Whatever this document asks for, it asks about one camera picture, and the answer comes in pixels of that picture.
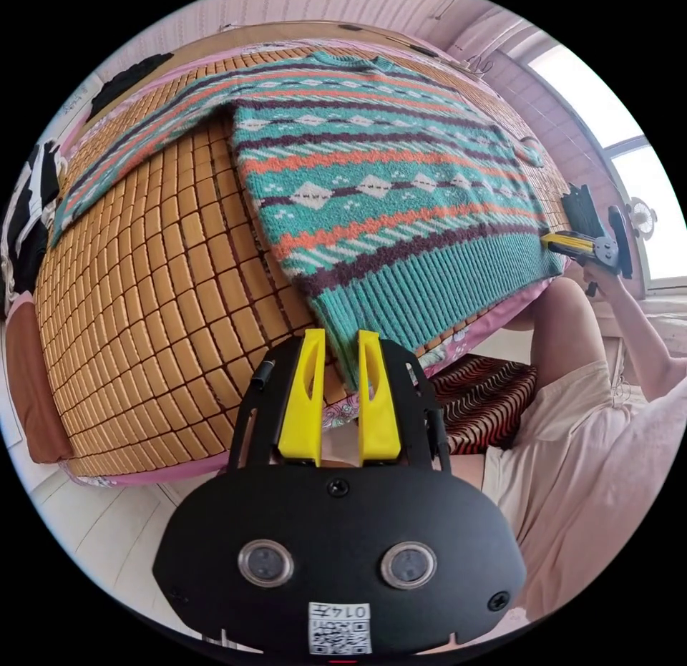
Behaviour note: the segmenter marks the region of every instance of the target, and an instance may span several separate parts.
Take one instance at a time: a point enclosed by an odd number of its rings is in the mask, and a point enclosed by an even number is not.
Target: fan
[[[658,222],[656,211],[634,196],[630,199],[627,208],[635,236],[642,237],[644,240],[651,239],[654,227]]]

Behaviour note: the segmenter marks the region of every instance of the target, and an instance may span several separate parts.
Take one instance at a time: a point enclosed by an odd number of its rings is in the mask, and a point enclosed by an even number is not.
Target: sweater
[[[357,388],[357,332],[415,349],[533,282],[540,166],[459,93],[382,57],[316,52],[189,84],[117,140],[56,215],[61,231],[146,157],[218,107],[271,250]]]

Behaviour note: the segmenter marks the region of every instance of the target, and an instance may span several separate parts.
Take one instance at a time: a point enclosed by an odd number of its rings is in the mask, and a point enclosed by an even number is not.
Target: person
[[[451,456],[452,473],[481,489],[512,527],[527,567],[513,606],[529,621],[610,564],[657,497],[687,424],[687,358],[670,357],[619,277],[588,264],[585,280],[613,309],[648,403],[615,402],[593,308],[574,280],[558,278],[508,325],[532,329],[537,368],[513,447]],[[349,460],[331,443],[323,448],[328,459]]]

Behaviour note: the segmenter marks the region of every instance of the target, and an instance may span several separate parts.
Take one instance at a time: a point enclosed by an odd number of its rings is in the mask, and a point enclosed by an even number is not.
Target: shorts
[[[519,541],[547,497],[565,491],[567,482],[561,480],[574,480],[586,459],[594,461],[600,443],[620,435],[636,412],[613,404],[607,363],[590,363],[539,390],[522,414],[511,449],[488,448],[482,492],[501,509]]]

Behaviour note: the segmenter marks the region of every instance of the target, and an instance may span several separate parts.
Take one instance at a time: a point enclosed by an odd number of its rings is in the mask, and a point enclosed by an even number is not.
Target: bed
[[[307,37],[294,29],[286,39],[282,28],[276,32],[281,41],[265,37],[184,64],[174,61],[72,141],[65,190],[123,132],[189,82],[322,49],[363,58],[383,54],[454,87],[517,138],[532,135],[483,82],[382,36],[362,39],[356,32],[355,39],[342,39],[335,27],[320,24],[319,36]],[[250,29],[246,39],[255,39]],[[240,31],[231,33],[234,43]],[[217,471],[225,465],[253,370],[271,346],[315,324],[261,234],[231,152],[231,124],[229,116],[215,116],[140,163],[64,233],[43,262],[35,295],[41,341],[74,452],[63,466],[80,481],[143,484]],[[567,185],[546,152],[543,157],[544,167],[528,167],[527,177],[550,228],[567,229],[560,203]],[[165,222],[172,206],[203,226],[204,237],[193,249]],[[218,278],[232,283],[240,301],[233,326],[228,303],[218,296]],[[416,349],[426,374],[469,352],[547,284],[457,321]],[[356,417],[357,394],[344,385],[331,355],[325,399],[324,429]]]

